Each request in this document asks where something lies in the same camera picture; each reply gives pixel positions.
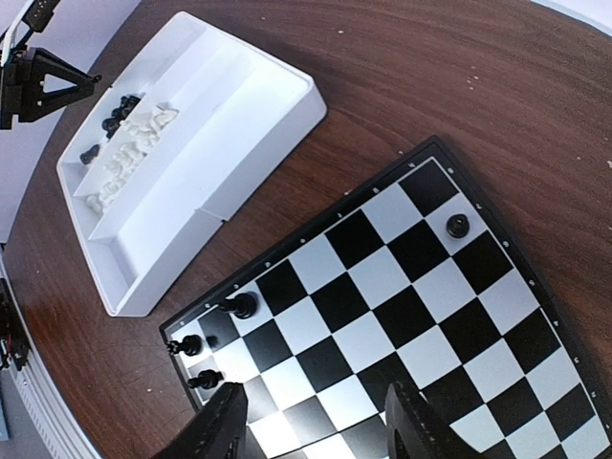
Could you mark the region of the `black chess piece corner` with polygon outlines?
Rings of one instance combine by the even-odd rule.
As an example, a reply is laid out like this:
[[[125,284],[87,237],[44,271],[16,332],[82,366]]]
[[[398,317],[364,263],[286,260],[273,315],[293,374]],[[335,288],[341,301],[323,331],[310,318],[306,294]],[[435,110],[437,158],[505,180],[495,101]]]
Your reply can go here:
[[[188,357],[193,357],[202,352],[203,342],[198,335],[184,336],[181,341],[171,340],[166,344],[166,350],[170,355],[179,355],[181,353]]]

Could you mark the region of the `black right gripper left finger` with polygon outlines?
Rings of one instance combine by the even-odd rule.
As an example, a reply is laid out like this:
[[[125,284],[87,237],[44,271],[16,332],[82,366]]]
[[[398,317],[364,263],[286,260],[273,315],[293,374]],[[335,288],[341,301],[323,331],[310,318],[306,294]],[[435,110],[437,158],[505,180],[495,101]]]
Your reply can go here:
[[[248,398],[242,383],[225,382],[177,437],[163,458],[243,458]]]

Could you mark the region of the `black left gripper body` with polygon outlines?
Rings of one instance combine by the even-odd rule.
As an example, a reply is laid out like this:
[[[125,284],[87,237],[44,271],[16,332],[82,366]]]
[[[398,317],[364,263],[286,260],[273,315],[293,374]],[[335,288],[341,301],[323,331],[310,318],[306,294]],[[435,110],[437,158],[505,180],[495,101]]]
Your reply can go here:
[[[46,92],[46,76],[72,86]],[[15,116],[22,123],[34,122],[89,98],[100,81],[101,75],[89,76],[43,48],[18,51],[1,69],[1,129],[10,130]]]

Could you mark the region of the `white compartment tray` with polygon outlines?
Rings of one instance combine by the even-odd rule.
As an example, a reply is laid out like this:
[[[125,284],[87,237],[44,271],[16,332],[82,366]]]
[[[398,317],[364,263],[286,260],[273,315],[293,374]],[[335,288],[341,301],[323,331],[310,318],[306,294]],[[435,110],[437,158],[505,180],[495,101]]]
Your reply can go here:
[[[180,111],[102,216],[85,204],[103,170],[133,138],[108,140],[120,98]],[[148,41],[103,93],[56,171],[78,242],[106,313],[144,317],[214,233],[320,123],[326,104],[296,67],[184,11]],[[94,144],[89,165],[79,155]]]

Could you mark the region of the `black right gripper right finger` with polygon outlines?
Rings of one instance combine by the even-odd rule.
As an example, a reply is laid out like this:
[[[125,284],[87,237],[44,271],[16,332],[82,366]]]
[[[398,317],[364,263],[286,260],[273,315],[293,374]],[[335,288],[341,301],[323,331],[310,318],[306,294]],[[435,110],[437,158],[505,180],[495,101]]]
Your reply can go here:
[[[413,382],[393,382],[385,397],[390,458],[482,458],[436,413]]]

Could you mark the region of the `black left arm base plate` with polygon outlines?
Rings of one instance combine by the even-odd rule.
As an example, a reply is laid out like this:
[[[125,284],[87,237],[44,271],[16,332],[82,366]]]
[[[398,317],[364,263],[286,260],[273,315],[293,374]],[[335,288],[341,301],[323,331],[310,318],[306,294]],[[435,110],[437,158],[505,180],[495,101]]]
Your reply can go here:
[[[1,369],[14,366],[21,371],[31,351],[24,324],[13,300],[9,284],[1,279]]]

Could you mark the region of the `black silver chessboard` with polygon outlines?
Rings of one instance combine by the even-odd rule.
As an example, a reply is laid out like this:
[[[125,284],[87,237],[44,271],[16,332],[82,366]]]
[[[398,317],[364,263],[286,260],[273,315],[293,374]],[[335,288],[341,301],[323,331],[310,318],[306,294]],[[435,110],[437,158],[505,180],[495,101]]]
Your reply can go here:
[[[448,236],[456,213],[470,220]],[[247,319],[218,309],[250,293]],[[242,383],[250,458],[384,458],[385,396],[414,383],[488,458],[607,458],[611,401],[500,213],[432,137],[160,328],[192,405]]]

